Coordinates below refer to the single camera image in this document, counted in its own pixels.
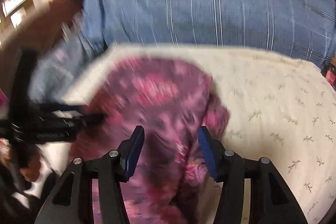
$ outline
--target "bed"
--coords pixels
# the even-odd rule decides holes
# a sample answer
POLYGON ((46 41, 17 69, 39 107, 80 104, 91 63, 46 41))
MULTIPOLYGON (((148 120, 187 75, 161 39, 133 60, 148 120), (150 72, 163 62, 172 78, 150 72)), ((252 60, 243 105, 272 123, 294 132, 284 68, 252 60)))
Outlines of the bed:
MULTIPOLYGON (((270 158, 308 223, 323 218, 336 197, 336 93, 319 68, 261 50, 114 45, 86 70, 64 100, 88 104, 115 63, 137 55, 180 58, 211 74, 213 92, 231 113, 222 139, 225 148, 244 158, 270 158)), ((66 167, 68 149, 64 143, 44 148, 59 171, 66 167)), ((31 191, 38 193, 39 184, 31 191)), ((199 204, 201 223, 213 222, 220 193, 221 185, 207 178, 199 204)), ((248 199, 246 180, 242 223, 248 223, 248 199)))

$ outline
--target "blue rubber grip pad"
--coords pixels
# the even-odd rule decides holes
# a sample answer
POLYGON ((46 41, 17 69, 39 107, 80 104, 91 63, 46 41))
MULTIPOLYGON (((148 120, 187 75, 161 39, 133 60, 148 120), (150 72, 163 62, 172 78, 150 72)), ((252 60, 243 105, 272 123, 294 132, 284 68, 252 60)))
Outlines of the blue rubber grip pad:
POLYGON ((140 129, 140 132, 132 146, 131 152, 126 158, 126 168, 124 173, 124 178, 129 180, 130 177, 134 175, 135 168, 137 166, 139 156, 141 153, 141 149, 144 142, 144 130, 143 128, 140 129))
POLYGON ((213 141, 209 132, 205 132, 202 128, 198 130, 198 143, 201 148, 205 165, 208 168, 210 176, 217 181, 218 172, 217 172, 217 160, 214 156, 214 153, 211 150, 210 143, 213 141))

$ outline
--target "red label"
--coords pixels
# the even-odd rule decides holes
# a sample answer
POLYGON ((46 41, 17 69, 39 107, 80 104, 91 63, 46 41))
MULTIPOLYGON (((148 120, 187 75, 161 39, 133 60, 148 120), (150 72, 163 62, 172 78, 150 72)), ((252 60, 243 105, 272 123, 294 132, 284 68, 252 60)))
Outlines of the red label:
POLYGON ((325 78, 329 82, 330 85, 333 85, 335 83, 335 80, 336 80, 336 75, 333 74, 333 72, 331 70, 328 70, 325 78))

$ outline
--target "blue striped fabric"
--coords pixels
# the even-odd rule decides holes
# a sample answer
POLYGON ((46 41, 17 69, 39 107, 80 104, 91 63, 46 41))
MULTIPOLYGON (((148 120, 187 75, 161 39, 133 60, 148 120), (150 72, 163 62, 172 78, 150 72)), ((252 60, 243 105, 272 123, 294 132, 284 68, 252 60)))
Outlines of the blue striped fabric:
POLYGON ((257 47, 317 65, 333 55, 334 0, 85 0, 82 33, 104 41, 257 47))

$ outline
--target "black metal bracket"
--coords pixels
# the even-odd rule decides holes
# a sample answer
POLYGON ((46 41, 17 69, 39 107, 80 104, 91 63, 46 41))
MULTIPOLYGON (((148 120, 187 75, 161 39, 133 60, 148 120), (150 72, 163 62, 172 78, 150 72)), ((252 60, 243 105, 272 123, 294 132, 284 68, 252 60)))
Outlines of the black metal bracket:
POLYGON ((102 158, 74 159, 48 195, 35 224, 93 224, 92 179, 98 179, 103 224, 129 224, 120 182, 133 176, 143 142, 144 129, 137 126, 128 140, 102 158))
POLYGON ((244 179, 251 179, 249 224, 307 224, 300 205, 270 159, 241 158, 213 140, 208 129, 198 131, 199 146, 210 175, 223 182, 214 224, 240 224, 244 179))

